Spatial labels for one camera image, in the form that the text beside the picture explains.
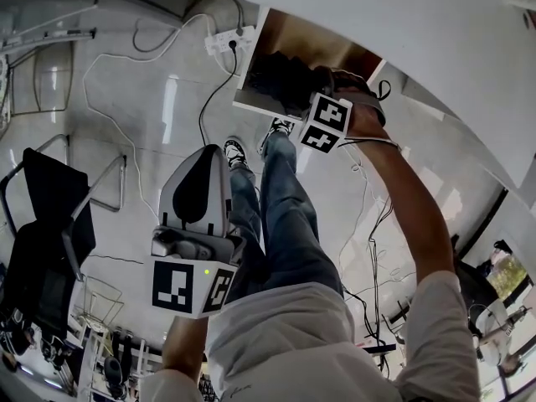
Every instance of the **blue jeans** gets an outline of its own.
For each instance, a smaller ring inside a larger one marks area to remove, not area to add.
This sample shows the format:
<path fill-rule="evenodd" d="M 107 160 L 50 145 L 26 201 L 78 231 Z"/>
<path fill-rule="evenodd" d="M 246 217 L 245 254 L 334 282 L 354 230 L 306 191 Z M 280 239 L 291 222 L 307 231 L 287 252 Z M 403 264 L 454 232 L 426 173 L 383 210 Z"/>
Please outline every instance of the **blue jeans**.
<path fill-rule="evenodd" d="M 337 268 L 318 241 L 317 213 L 296 178 L 296 148 L 282 132 L 266 140 L 260 204 L 255 175 L 244 165 L 231 170 L 233 211 L 229 220 L 246 240 L 242 263 L 227 302 L 276 287 L 317 282 L 341 296 Z M 260 226 L 266 254 L 259 246 Z"/>

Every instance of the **chair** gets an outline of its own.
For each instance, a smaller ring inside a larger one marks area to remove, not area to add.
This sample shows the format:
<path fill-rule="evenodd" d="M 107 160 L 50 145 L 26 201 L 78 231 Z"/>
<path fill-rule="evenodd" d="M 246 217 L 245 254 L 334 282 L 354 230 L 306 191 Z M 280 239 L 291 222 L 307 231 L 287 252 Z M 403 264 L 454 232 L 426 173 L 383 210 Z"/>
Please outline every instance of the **chair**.
<path fill-rule="evenodd" d="M 56 141 L 66 145 L 66 164 L 41 153 Z M 4 282 L 2 310 L 19 310 L 24 320 L 62 341 L 67 337 L 75 280 L 83 281 L 80 267 L 95 248 L 89 202 L 119 211 L 123 205 L 126 173 L 126 156 L 120 155 L 89 186 L 87 174 L 69 166 L 69 145 L 68 136 L 58 135 L 36 150 L 26 149 L 23 160 L 0 182 L 0 203 L 15 237 Z M 120 168 L 119 205 L 93 199 L 99 184 L 117 166 Z M 9 181 L 22 169 L 36 220 L 17 230 L 6 190 Z"/>

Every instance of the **sneaker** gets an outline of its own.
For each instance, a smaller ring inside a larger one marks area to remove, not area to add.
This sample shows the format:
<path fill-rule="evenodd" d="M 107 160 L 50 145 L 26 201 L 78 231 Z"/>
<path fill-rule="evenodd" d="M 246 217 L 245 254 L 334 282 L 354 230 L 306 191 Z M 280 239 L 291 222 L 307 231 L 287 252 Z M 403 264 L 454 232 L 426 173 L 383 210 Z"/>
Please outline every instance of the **sneaker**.
<path fill-rule="evenodd" d="M 268 140 L 268 137 L 273 134 L 274 132 L 284 132 L 288 136 L 291 135 L 292 129 L 294 128 L 294 124 L 292 122 L 283 121 L 282 119 L 274 118 L 270 125 L 270 129 L 265 135 L 265 138 L 262 139 L 262 142 L 259 143 L 259 146 L 257 147 L 257 153 L 262 156 L 262 150 L 264 149 L 266 140 Z"/>
<path fill-rule="evenodd" d="M 237 137 L 229 137 L 224 144 L 224 153 L 229 163 L 229 169 L 232 169 L 237 163 L 248 166 L 245 158 L 244 147 Z"/>

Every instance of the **wrist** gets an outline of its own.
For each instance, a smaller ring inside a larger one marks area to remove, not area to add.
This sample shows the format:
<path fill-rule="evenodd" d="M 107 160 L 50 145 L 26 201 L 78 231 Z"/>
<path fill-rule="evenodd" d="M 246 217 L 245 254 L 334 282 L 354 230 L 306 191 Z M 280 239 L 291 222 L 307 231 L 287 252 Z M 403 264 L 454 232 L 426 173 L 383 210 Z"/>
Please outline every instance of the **wrist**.
<path fill-rule="evenodd" d="M 399 149 L 395 146 L 396 143 L 385 143 L 385 142 L 360 142 L 356 143 L 354 146 L 358 147 L 359 150 L 369 159 L 370 162 L 384 161 L 385 159 L 390 159 L 393 156 L 400 156 Z"/>

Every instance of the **power strip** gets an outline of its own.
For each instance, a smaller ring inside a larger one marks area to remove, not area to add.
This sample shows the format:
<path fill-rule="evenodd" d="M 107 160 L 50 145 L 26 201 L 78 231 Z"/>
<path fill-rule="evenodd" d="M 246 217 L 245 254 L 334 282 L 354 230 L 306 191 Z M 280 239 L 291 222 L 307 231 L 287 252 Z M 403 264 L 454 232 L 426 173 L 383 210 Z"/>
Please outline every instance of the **power strip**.
<path fill-rule="evenodd" d="M 255 37 L 255 27 L 249 25 L 242 28 L 242 35 L 239 36 L 236 30 L 225 31 L 214 36 L 208 36 L 204 40 L 204 47 L 209 55 L 222 54 L 230 51 L 229 42 L 234 40 L 237 48 L 246 48 L 253 42 Z"/>

